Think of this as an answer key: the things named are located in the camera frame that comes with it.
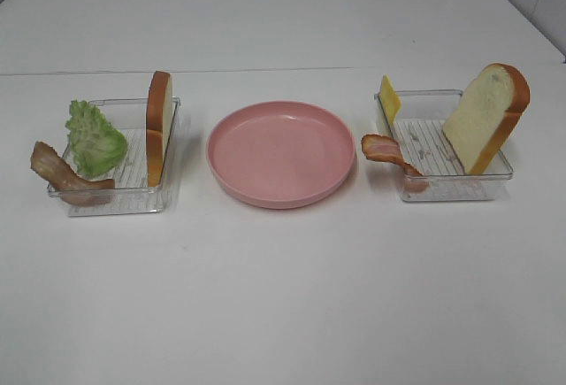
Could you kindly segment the pink bacon strip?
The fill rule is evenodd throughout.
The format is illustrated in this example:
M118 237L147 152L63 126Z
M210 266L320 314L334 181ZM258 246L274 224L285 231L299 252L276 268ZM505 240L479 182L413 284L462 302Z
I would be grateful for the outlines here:
M410 192L420 193L428 189L429 181L412 164L405 161L399 143L392 137L364 135L361 146L362 153L368 160L399 166L406 175L404 184Z

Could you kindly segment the yellow cheese slice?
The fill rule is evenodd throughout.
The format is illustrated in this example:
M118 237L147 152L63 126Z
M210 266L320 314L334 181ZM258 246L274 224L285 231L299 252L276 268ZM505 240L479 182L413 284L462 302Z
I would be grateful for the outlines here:
M402 108L402 100L386 74L384 74L381 79L378 99L381 103L382 111L385 115L387 125L389 127L392 127L394 125L397 113Z

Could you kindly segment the bread slice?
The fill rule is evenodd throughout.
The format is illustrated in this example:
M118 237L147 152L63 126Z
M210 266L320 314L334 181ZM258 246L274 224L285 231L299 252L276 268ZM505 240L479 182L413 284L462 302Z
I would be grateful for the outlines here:
M442 126L469 175L482 174L530 102L530 88L512 65L487 65L464 90Z
M160 184L172 126L172 76L155 71L149 86L146 106L146 156L148 186Z

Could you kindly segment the green lettuce leaf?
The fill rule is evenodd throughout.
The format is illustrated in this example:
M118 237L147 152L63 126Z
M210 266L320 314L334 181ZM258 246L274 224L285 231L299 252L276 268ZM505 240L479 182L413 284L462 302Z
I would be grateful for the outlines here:
M65 127L78 174L92 179L108 173L125 157L127 140L100 109L85 101L72 100Z

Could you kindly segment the dark bacon strip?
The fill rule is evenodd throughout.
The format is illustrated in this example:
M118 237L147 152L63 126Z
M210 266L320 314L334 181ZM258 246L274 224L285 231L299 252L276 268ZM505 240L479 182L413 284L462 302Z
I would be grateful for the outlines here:
M108 190L115 189L113 179L89 181L81 178L45 142L38 141L34 144L30 167L56 191L64 192L61 198L68 204L88 207L108 204L112 200Z

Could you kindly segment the pink round plate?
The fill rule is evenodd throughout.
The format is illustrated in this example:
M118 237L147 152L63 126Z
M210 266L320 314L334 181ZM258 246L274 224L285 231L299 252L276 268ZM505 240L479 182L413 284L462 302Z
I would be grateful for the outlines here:
M335 114L312 104L252 104L219 121L207 161L220 187L268 209L314 204L337 190L356 162L356 142Z

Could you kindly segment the clear right plastic tray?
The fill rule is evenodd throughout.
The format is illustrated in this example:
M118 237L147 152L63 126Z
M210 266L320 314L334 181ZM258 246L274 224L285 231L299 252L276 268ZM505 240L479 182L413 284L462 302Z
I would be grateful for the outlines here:
M399 90L402 107L394 121L380 118L381 130L395 139L405 162L422 175L402 173L397 180L405 202L485 201L499 196L513 169L498 152L481 175L468 175L442 132L458 106L460 89Z

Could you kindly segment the clear plastic tray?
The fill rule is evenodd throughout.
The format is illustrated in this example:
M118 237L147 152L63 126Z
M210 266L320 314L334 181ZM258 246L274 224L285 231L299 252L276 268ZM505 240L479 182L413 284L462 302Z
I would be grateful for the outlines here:
M69 217L144 214L161 212L176 201L180 186L185 126L180 123L180 99L172 99L172 126L165 155L163 174L157 187L148 185L146 155L146 100L92 100L105 118L127 140L127 154L121 163L103 177L115 181L115 188L84 192L57 191L47 187L48 196L56 200Z
M458 106L460 89L399 90L402 107L394 121L380 118L381 130L395 139L405 162L422 175L402 173L397 180L405 202L485 201L499 196L513 169L498 152L481 175L468 175L442 132Z

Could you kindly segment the clear left plastic tray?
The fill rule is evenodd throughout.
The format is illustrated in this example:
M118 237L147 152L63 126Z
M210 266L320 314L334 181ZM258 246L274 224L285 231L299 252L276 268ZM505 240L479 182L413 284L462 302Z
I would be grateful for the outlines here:
M180 123L180 99L172 99L172 126L165 155L163 174L157 187L148 185L146 155L146 100L92 100L105 118L127 140L127 154L121 163L103 177L115 181L115 188L84 192L57 191L47 187L48 196L56 200L69 217L144 214L161 212L176 201L180 186L185 126Z

